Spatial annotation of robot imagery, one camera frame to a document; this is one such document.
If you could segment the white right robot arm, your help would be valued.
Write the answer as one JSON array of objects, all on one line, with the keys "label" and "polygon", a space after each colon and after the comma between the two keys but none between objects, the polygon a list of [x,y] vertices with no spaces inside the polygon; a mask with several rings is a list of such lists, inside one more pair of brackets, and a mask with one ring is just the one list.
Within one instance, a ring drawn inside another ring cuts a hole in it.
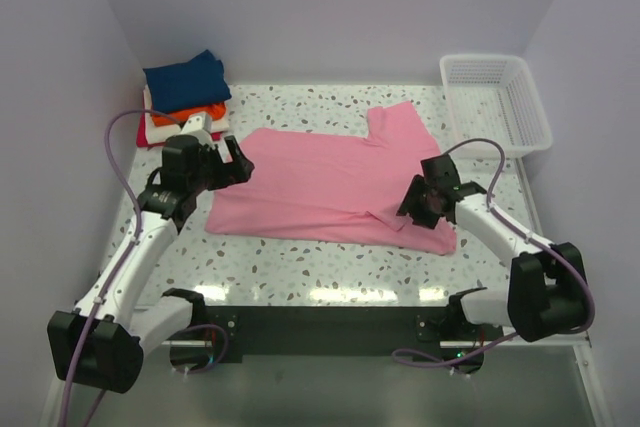
[{"label": "white right robot arm", "polygon": [[481,325],[509,327],[527,342],[591,325],[594,300],[580,251],[526,229],[476,182],[462,182],[448,155],[425,159],[411,180],[398,215],[434,229],[447,221],[475,236],[509,269],[505,291],[485,287],[450,296],[442,331],[469,339]]}]

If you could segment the folded orange t shirt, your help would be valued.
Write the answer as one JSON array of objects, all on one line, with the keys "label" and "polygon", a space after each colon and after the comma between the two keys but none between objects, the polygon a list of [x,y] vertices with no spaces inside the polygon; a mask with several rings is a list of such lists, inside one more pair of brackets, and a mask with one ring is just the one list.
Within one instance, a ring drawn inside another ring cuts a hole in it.
[{"label": "folded orange t shirt", "polygon": [[[186,122],[191,115],[206,113],[213,121],[218,121],[226,115],[227,109],[224,102],[217,104],[210,104],[199,107],[192,107],[169,113],[169,116],[177,120],[179,123]],[[151,115],[153,124],[157,127],[174,125],[174,122],[165,116],[161,116],[158,113]]]}]

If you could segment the folded navy blue t shirt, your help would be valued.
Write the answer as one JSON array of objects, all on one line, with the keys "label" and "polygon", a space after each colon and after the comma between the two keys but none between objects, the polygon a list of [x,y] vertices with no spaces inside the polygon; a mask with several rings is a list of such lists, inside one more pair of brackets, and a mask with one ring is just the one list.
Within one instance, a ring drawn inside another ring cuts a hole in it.
[{"label": "folded navy blue t shirt", "polygon": [[153,108],[170,114],[231,98],[224,65],[209,50],[182,63],[143,70]]}]

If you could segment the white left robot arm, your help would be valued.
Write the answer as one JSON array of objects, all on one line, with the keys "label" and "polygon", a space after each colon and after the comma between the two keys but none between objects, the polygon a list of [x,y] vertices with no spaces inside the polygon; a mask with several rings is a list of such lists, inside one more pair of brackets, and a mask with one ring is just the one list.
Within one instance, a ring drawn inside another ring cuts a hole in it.
[{"label": "white left robot arm", "polygon": [[147,354],[179,333],[200,337],[209,324],[202,294],[171,288],[150,310],[136,316],[138,299],[152,270],[195,212],[198,196],[249,181],[253,163],[233,136],[229,152],[195,134],[171,137],[161,164],[137,198],[129,231],[90,291],[69,312],[47,325],[55,372],[62,381],[125,393],[137,380]]}]

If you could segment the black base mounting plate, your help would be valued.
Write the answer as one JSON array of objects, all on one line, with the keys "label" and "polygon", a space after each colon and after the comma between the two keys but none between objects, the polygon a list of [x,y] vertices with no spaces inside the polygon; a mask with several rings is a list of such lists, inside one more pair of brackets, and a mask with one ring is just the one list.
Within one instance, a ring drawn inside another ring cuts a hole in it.
[{"label": "black base mounting plate", "polygon": [[220,333],[178,333],[169,339],[173,367],[205,367],[218,355],[223,363],[245,356],[386,357],[398,348],[452,359],[503,335],[491,325],[446,320],[445,307],[257,307],[212,306],[208,321]]}]

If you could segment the white plastic basket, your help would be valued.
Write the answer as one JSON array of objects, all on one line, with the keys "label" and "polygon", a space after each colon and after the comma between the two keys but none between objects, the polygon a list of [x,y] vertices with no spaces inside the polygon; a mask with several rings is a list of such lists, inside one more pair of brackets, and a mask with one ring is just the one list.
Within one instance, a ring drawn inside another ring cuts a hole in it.
[{"label": "white plastic basket", "polygon": [[551,128],[524,59],[455,54],[443,56],[439,67],[456,144],[490,139],[515,159],[552,146]]}]

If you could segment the folded cream white t shirt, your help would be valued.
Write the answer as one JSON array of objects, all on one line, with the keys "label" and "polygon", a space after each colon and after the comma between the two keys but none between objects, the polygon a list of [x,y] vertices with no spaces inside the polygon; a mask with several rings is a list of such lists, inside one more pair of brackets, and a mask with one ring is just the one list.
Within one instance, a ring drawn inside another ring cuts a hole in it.
[{"label": "folded cream white t shirt", "polygon": [[163,144],[169,137],[178,135],[181,129],[180,125],[196,114],[209,115],[211,118],[209,132],[214,141],[220,140],[222,134],[230,128],[225,103],[194,107],[170,113],[170,116],[178,120],[178,123],[174,123],[158,114],[142,114],[138,126],[136,145],[143,148]]}]

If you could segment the pink t shirt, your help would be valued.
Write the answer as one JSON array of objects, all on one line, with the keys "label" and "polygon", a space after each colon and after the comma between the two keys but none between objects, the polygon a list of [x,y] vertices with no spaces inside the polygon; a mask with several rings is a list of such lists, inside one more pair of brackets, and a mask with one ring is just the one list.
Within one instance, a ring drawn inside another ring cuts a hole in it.
[{"label": "pink t shirt", "polygon": [[421,228],[397,213],[421,160],[440,153],[414,106],[371,108],[367,123],[365,137],[252,132],[240,144],[251,178],[215,193],[206,231],[454,253],[447,222]]}]

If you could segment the folded crimson red t shirt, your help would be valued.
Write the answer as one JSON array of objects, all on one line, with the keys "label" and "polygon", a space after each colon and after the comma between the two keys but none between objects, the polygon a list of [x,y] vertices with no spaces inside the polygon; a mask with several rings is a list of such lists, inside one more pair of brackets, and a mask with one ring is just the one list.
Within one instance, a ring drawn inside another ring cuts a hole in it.
[{"label": "folded crimson red t shirt", "polygon": [[[226,117],[213,121],[211,123],[211,136],[214,141],[221,138],[223,132],[230,128],[230,123]],[[179,135],[181,127],[178,124],[157,127],[153,124],[151,116],[143,114],[140,118],[136,145],[139,148],[160,146],[166,142],[166,140],[174,135]]]}]

